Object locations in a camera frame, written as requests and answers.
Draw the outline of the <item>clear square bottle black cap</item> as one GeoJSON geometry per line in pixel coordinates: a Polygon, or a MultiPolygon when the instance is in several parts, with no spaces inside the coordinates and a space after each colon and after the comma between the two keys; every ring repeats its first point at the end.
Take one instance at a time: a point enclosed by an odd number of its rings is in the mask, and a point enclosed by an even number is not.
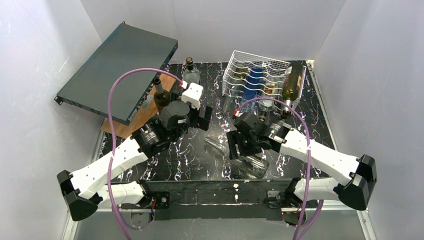
{"type": "Polygon", "coordinates": [[[186,68],[183,72],[183,81],[187,82],[188,84],[195,83],[200,85],[200,71],[195,68],[193,58],[187,57],[186,58],[186,68]]]}

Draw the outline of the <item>blue square glass bottle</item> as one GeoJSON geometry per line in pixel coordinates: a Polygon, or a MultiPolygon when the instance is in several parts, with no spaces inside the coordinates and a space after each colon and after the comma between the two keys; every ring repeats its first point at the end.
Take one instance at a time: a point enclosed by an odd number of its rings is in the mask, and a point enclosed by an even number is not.
{"type": "Polygon", "coordinates": [[[258,94],[258,89],[262,88],[262,82],[263,82],[263,69],[261,67],[253,68],[248,76],[246,77],[246,89],[243,92],[243,97],[241,100],[241,103],[245,103],[250,99],[253,99],[258,94]]]}

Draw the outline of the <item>dark green wine bottle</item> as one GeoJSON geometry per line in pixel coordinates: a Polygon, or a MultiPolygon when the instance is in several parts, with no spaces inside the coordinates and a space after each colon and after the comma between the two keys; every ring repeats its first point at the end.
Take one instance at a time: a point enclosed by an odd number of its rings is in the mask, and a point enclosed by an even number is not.
{"type": "Polygon", "coordinates": [[[283,102],[293,108],[293,102],[299,97],[304,67],[300,62],[291,62],[286,71],[282,89],[283,102]]]}

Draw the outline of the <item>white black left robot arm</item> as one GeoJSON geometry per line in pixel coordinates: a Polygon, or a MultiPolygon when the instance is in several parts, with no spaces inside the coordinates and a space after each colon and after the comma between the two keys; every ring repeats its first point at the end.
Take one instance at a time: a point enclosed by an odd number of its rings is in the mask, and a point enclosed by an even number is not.
{"type": "Polygon", "coordinates": [[[190,102],[172,101],[103,157],[79,170],[59,172],[56,178],[72,220],[84,220],[100,207],[153,200],[152,193],[136,181],[108,184],[124,171],[169,149],[189,128],[207,131],[212,112],[213,107],[207,105],[201,116],[190,102]]]}

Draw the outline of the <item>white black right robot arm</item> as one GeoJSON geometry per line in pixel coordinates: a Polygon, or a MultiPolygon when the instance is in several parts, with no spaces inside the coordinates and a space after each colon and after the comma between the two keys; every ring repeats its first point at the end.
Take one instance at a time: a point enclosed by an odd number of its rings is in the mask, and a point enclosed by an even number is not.
{"type": "Polygon", "coordinates": [[[359,211],[367,209],[377,183],[373,157],[348,155],[307,138],[289,124],[279,121],[266,124],[249,112],[236,110],[235,130],[227,133],[231,160],[272,150],[310,163],[324,171],[326,178],[293,178],[285,190],[287,199],[331,200],[359,211]]]}

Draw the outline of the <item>dark grey rack server box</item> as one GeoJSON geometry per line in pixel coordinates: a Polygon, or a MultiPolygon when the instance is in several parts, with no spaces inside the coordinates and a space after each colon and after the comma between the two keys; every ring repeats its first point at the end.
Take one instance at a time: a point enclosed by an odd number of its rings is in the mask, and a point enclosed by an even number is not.
{"type": "MultiPolygon", "coordinates": [[[[176,39],[130,26],[124,22],[106,38],[56,94],[55,101],[108,116],[108,97],[115,81],[131,70],[165,70],[178,49],[176,39]]],[[[112,96],[112,119],[124,125],[153,87],[159,73],[144,71],[122,80],[112,96]]]]}

